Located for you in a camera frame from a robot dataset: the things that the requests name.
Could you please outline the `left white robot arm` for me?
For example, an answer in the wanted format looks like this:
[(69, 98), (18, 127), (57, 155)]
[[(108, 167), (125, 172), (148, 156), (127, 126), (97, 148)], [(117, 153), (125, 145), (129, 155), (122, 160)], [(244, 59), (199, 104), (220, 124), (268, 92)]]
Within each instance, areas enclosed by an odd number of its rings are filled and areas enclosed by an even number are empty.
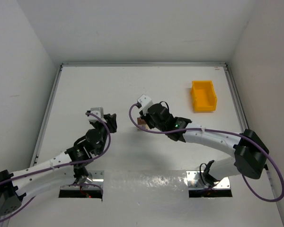
[(85, 166), (101, 157), (109, 148), (111, 134), (117, 130), (116, 114), (87, 112), (93, 126), (73, 146), (56, 157), (30, 168), (0, 172), (0, 216), (22, 206), (24, 199), (68, 184), (83, 183), (89, 173)]

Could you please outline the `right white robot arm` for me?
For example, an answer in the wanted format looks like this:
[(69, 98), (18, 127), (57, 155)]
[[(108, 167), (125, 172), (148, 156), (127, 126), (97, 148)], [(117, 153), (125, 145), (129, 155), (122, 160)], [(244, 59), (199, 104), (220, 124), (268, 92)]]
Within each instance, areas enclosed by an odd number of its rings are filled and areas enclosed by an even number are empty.
[(244, 175), (251, 179), (259, 179), (266, 164), (263, 153), (251, 144), (251, 139), (266, 153), (268, 148), (258, 135), (246, 129), (241, 136), (202, 131), (201, 126), (190, 119), (174, 117), (162, 104), (150, 106), (146, 113), (140, 111), (140, 117), (145, 120), (150, 129), (156, 128), (166, 132), (167, 137), (173, 141), (196, 143), (204, 145), (228, 155), (222, 160), (211, 160), (206, 164), (201, 178), (203, 184), (213, 186), (225, 177)]

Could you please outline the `brown wood block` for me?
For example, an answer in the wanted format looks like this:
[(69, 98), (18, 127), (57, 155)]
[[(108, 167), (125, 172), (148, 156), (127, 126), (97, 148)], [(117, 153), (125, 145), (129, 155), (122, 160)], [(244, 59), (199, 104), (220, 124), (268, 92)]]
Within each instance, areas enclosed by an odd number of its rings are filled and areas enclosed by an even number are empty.
[(137, 118), (137, 124), (140, 125), (140, 126), (145, 126), (146, 125), (146, 121), (143, 120), (142, 118), (138, 117)]

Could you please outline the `yellow plastic bin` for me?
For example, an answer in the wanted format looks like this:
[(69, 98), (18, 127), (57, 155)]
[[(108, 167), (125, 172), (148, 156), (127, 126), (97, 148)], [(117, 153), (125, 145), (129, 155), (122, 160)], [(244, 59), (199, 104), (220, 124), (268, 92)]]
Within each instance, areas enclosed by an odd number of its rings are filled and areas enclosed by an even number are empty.
[(190, 91), (195, 112), (213, 112), (217, 106), (217, 96), (211, 80), (194, 80)]

